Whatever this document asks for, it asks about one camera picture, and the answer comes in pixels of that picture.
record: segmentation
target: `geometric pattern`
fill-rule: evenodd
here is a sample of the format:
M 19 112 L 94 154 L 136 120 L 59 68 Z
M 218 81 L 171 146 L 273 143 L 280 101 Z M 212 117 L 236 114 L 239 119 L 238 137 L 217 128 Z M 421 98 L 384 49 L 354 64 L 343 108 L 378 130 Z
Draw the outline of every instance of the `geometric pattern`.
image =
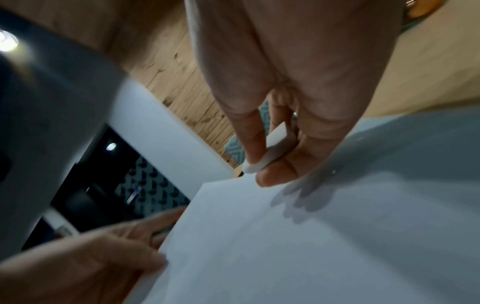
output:
M 268 101 L 264 102 L 258 108 L 258 110 L 260 111 L 265 132 L 268 134 L 270 130 L 270 112 Z M 223 148 L 237 163 L 243 164 L 245 161 L 245 150 L 243 149 L 236 135 L 233 135 Z
M 183 193 L 143 157 L 138 158 L 135 166 L 115 189 L 115 194 L 126 202 L 138 186 L 141 191 L 130 204 L 138 215 L 149 216 L 190 203 Z

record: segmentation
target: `wooden floor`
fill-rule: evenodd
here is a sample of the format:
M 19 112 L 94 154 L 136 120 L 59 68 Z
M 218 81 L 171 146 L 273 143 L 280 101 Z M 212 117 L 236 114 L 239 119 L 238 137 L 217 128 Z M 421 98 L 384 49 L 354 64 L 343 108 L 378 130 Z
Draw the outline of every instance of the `wooden floor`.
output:
M 234 131 L 195 62 L 182 0 L 0 0 L 0 7 L 110 57 L 238 166 L 223 149 Z

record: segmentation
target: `light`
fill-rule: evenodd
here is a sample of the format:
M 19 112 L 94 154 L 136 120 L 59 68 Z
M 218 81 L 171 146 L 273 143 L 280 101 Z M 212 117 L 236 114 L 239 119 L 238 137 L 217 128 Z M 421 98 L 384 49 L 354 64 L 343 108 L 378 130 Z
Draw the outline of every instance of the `light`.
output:
M 19 40 L 11 33 L 0 30 L 0 51 L 10 52 L 19 46 Z
M 115 149 L 117 147 L 117 144 L 116 143 L 111 143 L 109 144 L 107 147 L 106 147 L 106 150 L 107 151 L 112 151 L 113 149 Z

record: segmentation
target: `white paper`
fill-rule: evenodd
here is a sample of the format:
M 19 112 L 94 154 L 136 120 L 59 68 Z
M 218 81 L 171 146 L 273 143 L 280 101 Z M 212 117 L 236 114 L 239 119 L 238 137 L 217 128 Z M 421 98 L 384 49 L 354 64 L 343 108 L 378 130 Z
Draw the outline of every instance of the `white paper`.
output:
M 126 303 L 477 303 L 479 117 L 366 120 L 301 181 L 205 184 Z

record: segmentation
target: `white eraser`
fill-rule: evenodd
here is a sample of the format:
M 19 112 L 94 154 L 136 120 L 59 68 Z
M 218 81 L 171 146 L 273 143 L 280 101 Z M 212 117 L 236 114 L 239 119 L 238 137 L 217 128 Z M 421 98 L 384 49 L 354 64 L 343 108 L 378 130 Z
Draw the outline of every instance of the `white eraser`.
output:
M 266 137 L 266 153 L 262 159 L 251 165 L 247 160 L 242 164 L 244 173 L 257 173 L 277 158 L 290 151 L 297 144 L 297 137 L 285 122 L 282 122 Z

